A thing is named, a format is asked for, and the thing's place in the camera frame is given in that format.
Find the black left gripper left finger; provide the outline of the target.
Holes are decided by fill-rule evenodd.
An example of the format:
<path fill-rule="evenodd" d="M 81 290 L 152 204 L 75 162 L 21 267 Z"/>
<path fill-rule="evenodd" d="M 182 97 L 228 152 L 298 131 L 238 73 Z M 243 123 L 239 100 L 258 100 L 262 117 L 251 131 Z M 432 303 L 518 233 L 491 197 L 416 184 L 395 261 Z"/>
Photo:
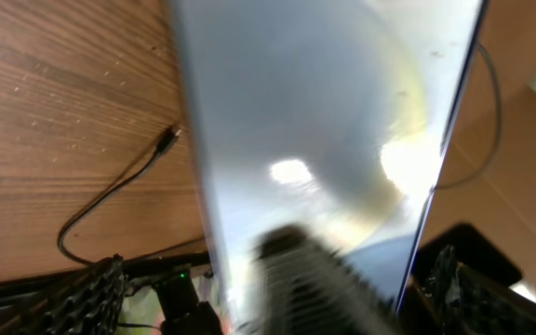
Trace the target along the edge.
<path fill-rule="evenodd" d="M 103 259 L 0 311 L 0 335 L 113 334 L 126 287 L 123 258 Z"/>

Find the brown cardboard backdrop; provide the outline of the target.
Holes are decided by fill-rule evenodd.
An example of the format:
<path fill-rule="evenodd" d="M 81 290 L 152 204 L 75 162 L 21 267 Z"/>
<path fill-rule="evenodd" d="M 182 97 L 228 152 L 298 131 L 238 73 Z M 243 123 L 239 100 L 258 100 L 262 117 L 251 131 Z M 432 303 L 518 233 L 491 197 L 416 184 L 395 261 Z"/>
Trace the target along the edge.
<path fill-rule="evenodd" d="M 422 242 L 469 222 L 536 288 L 536 0 L 490 2 L 480 41 L 502 89 L 502 141 L 484 174 L 435 195 Z"/>

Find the blue Galaxy smartphone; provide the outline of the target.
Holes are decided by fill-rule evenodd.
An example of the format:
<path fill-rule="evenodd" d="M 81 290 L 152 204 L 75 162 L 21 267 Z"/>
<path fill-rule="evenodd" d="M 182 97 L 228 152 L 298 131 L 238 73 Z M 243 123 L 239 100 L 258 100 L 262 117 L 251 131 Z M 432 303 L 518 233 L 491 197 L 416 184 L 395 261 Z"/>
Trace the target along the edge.
<path fill-rule="evenodd" d="M 485 0 L 174 0 L 230 334 L 397 312 Z"/>

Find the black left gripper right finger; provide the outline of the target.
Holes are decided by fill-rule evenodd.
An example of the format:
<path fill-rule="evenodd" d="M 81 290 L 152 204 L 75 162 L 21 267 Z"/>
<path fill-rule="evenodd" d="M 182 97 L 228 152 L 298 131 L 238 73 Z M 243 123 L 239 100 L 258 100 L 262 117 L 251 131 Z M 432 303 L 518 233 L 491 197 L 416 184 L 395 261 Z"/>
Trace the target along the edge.
<path fill-rule="evenodd" d="M 536 303 L 457 260 L 435 258 L 422 289 L 445 334 L 536 335 Z"/>

